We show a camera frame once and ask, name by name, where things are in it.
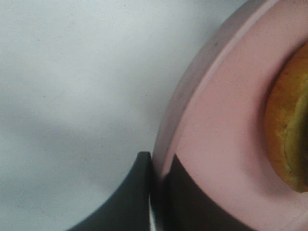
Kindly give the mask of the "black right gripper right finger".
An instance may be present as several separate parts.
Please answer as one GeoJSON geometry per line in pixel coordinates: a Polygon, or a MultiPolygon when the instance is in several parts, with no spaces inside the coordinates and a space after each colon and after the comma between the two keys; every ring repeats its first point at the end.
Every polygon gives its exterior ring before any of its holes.
{"type": "Polygon", "coordinates": [[[164,182],[166,231],[232,231],[229,215],[194,183],[177,156],[164,182]]]}

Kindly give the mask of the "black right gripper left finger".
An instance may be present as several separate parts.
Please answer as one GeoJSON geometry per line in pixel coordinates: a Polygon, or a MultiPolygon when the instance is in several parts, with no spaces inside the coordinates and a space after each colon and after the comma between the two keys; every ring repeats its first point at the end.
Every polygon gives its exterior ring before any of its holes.
{"type": "Polygon", "coordinates": [[[149,231],[151,154],[139,152],[118,189],[71,231],[149,231]]]}

